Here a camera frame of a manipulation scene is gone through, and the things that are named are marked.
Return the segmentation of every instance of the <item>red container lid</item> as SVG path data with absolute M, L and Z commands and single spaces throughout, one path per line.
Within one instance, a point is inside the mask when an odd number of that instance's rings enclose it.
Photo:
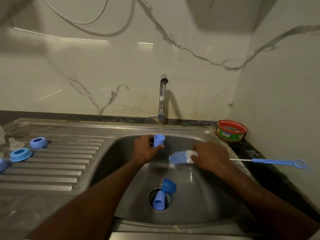
M 218 126 L 222 130 L 233 134 L 244 134 L 248 130 L 243 124 L 233 120 L 219 120 Z

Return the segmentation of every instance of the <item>marble backsplash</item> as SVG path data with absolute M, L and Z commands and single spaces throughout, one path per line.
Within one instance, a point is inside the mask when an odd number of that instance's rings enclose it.
M 47 0 L 85 22 L 106 0 Z M 0 109 L 228 117 L 261 0 L 108 0 L 75 25 L 44 0 L 1 0 Z

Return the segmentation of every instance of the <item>black countertop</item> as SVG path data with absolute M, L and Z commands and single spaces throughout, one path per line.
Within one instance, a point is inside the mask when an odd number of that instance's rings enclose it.
M 153 118 L 0 110 L 1 125 L 5 125 L 18 118 L 156 124 L 156 121 Z M 166 121 L 166 124 L 183 126 L 217 126 L 216 121 L 181 119 L 168 119 Z M 245 140 L 245 138 L 241 142 L 228 142 L 228 144 L 240 159 L 265 158 L 247 140 Z M 290 203 L 291 205 L 293 205 L 294 207 L 296 207 L 297 209 L 299 209 L 300 211 L 302 211 L 303 213 L 320 223 L 319 210 L 275 166 L 271 164 L 252 163 L 249 161 L 244 161 L 243 163 L 262 187 L 266 188 L 270 192 L 274 193 L 284 201 Z

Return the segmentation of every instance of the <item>stainless steel sink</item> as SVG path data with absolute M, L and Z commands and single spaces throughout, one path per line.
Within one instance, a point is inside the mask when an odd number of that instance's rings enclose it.
M 26 146 L 35 137 L 49 140 L 46 148 L 34 150 L 28 160 L 0 175 L 0 236 L 10 239 L 22 239 L 56 209 L 131 160 L 135 138 L 161 132 L 157 124 L 43 119 L 18 119 L 4 129 L 7 137 Z M 170 154 L 191 149 L 198 142 L 221 143 L 212 129 L 165 125 L 162 134 L 165 148 L 129 185 L 111 231 L 126 233 L 126 239 L 134 236 L 132 232 L 159 233 L 157 238 L 164 233 L 243 237 L 258 233 L 253 218 L 222 180 L 194 165 L 174 167 L 168 162 Z M 230 158 L 237 158 L 227 149 Z M 8 144 L 0 150 L 8 159 Z M 251 177 L 241 162 L 235 164 Z M 156 211 L 150 203 L 164 178 L 174 181 L 177 191 L 170 196 L 167 209 Z
M 93 184 L 131 160 L 137 137 L 125 136 L 114 142 L 103 156 Z M 165 148 L 134 177 L 115 216 L 134 222 L 180 226 L 216 223 L 236 216 L 241 204 L 226 193 L 227 186 L 217 177 L 192 164 L 176 167 L 169 164 L 172 153 L 191 149 L 201 141 L 197 137 L 166 136 Z M 161 187 L 164 178 L 175 182 L 177 191 L 167 209 L 154 210 L 149 196 Z

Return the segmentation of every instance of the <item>cable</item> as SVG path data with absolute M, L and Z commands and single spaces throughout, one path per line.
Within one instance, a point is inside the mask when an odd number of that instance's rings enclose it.
M 107 3 L 108 3 L 108 0 L 106 0 L 106 3 L 104 4 L 104 7 L 103 7 L 103 9 L 102 9 L 102 12 L 101 12 L 101 13 L 99 14 L 99 16 L 97 16 L 94 20 L 89 21 L 89 22 L 81 23 L 81 22 L 73 21 L 73 20 L 71 20 L 71 19 L 63 16 L 63 15 L 62 15 L 61 13 L 59 13 L 56 9 L 54 9 L 54 7 L 51 6 L 50 3 L 48 3 L 47 0 L 44 0 L 44 1 L 49 5 L 49 7 L 51 7 L 51 9 L 52 9 L 56 14 L 58 14 L 58 15 L 59 15 L 60 17 L 62 17 L 63 19 L 65 19 L 65 20 L 67 20 L 67 21 L 69 21 L 69 22 L 71 22 L 71 23 L 81 24 L 81 25 L 92 24 L 92 23 L 94 23 L 95 21 L 97 21 L 97 20 L 101 17 L 101 15 L 104 13 L 104 11 L 105 11 L 105 9 L 106 9 L 106 6 L 107 6 Z

